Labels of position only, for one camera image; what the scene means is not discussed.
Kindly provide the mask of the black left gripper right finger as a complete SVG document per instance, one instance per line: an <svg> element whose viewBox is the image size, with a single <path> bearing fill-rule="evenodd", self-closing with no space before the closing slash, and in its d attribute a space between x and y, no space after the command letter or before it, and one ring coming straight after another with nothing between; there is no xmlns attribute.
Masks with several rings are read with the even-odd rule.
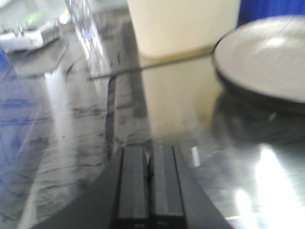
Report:
<svg viewBox="0 0 305 229"><path fill-rule="evenodd" d="M195 179L179 147L154 145L149 166L155 228L232 228Z"/></svg>

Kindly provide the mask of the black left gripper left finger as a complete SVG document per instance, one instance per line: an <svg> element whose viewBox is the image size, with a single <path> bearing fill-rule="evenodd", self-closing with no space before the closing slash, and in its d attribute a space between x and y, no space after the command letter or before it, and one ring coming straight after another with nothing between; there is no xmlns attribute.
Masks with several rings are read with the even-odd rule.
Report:
<svg viewBox="0 0 305 229"><path fill-rule="evenodd" d="M36 229L147 229L146 156L140 146L118 148L98 178Z"/></svg>

